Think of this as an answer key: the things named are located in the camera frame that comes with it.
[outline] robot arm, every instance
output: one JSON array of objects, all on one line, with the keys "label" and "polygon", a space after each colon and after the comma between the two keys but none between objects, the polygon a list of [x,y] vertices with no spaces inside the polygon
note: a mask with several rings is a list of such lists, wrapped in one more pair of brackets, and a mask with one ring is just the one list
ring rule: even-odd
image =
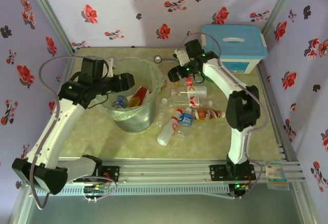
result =
[{"label": "robot arm", "polygon": [[[133,75],[124,73],[103,77],[103,68],[104,60],[84,58],[81,72],[73,75],[78,76],[78,81],[71,79],[62,85],[58,95],[60,114],[42,150],[37,155],[34,170],[34,184],[37,188],[57,194],[69,181],[87,175],[102,175],[101,160],[96,157],[83,155],[80,159],[60,164],[58,159],[75,122],[96,95],[125,91],[134,86]],[[40,142],[55,119],[56,111],[54,110],[40,139],[26,158],[16,158],[12,164],[13,170],[25,182],[29,182],[31,164]]]},{"label": "robot arm", "polygon": [[223,65],[218,64],[218,56],[213,52],[204,52],[199,41],[192,40],[185,44],[185,50],[176,50],[180,66],[171,69],[168,73],[171,82],[185,78],[196,73],[209,77],[225,94],[228,99],[226,118],[231,126],[231,147],[227,156],[227,165],[231,174],[238,171],[238,165],[249,163],[245,143],[247,132],[256,125],[260,117],[259,105],[241,88],[244,87],[258,98],[258,89],[255,86],[248,87],[243,82],[232,81],[228,75],[232,75]]}]

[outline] plastic bottle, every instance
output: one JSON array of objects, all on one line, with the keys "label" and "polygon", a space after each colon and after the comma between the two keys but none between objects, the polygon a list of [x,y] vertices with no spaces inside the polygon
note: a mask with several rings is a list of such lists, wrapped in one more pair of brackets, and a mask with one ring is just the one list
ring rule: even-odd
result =
[{"label": "plastic bottle", "polygon": [[206,86],[190,86],[190,87],[178,87],[171,89],[171,96],[183,96],[187,95],[188,97],[197,96],[204,98],[207,96]]},{"label": "plastic bottle", "polygon": [[119,95],[119,96],[117,96],[116,101],[114,101],[114,103],[113,103],[113,108],[115,110],[125,109],[127,107],[127,104],[128,104],[127,98],[122,95]]},{"label": "plastic bottle", "polygon": [[193,109],[191,114],[196,120],[208,120],[213,118],[223,118],[226,116],[224,111],[210,109]]},{"label": "plastic bottle", "polygon": [[186,78],[182,79],[179,82],[175,82],[174,85],[176,87],[180,87],[180,86],[187,86],[187,87],[189,87],[189,86],[198,85],[198,83],[196,81],[194,81],[192,77],[186,77]]},{"label": "plastic bottle", "polygon": [[155,124],[159,127],[163,126],[165,118],[168,112],[168,100],[166,98],[162,98],[158,107],[158,115],[155,120]]},{"label": "plastic bottle", "polygon": [[169,143],[174,131],[176,130],[176,128],[178,126],[178,121],[181,116],[181,113],[182,113],[182,110],[177,109],[174,116],[172,116],[170,121],[165,125],[162,132],[157,137],[157,142],[160,145],[166,146]]},{"label": "plastic bottle", "polygon": [[128,107],[136,107],[142,104],[142,101],[149,93],[146,87],[139,87],[138,90],[133,94],[133,97],[128,103]]},{"label": "plastic bottle", "polygon": [[210,107],[213,104],[212,100],[204,100],[199,97],[177,96],[168,98],[169,106],[171,107]]},{"label": "plastic bottle", "polygon": [[190,127],[193,123],[193,116],[191,112],[191,108],[188,107],[180,116],[179,125],[177,128],[177,135],[180,138],[186,138],[190,134]]}]

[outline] box handle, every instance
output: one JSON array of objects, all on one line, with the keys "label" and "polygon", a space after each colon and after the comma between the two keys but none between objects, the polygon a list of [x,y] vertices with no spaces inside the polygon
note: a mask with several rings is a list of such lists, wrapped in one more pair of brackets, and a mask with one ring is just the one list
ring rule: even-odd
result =
[{"label": "box handle", "polygon": [[243,38],[223,38],[224,42],[245,42]]}]

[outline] purple wall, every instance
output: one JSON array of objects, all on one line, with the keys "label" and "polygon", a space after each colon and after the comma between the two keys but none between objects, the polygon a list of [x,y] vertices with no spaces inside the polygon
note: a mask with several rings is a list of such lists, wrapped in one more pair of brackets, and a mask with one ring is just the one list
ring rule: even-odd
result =
[{"label": "purple wall", "polygon": [[[39,66],[68,53],[36,0],[1,0],[0,11],[0,223],[7,223],[19,188],[11,164],[24,157],[50,118],[53,97],[39,81]],[[62,61],[45,68],[44,79],[55,90],[64,67]]]},{"label": "purple wall", "polygon": [[289,0],[266,35],[263,61],[288,140],[322,223],[328,222],[328,0]]}]

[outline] blue plastic box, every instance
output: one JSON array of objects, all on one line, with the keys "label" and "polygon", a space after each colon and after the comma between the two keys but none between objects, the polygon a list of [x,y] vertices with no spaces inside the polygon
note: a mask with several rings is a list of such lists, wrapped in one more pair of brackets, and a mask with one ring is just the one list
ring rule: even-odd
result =
[{"label": "blue plastic box", "polygon": [[[221,45],[221,62],[232,73],[250,73],[268,56],[267,45],[261,30],[249,25],[204,25],[203,33],[213,36]],[[208,36],[201,36],[205,52],[218,54],[218,47]]]}]

